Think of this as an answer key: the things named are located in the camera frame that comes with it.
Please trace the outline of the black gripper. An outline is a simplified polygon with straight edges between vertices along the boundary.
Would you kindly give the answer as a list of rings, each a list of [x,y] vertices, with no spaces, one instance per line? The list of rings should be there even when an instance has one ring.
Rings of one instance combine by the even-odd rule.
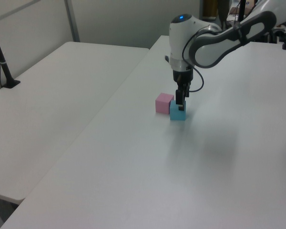
[[[175,91],[175,102],[178,105],[179,111],[184,110],[184,98],[189,97],[190,83],[193,80],[193,70],[185,72],[173,70],[173,79],[177,83],[178,88]]]

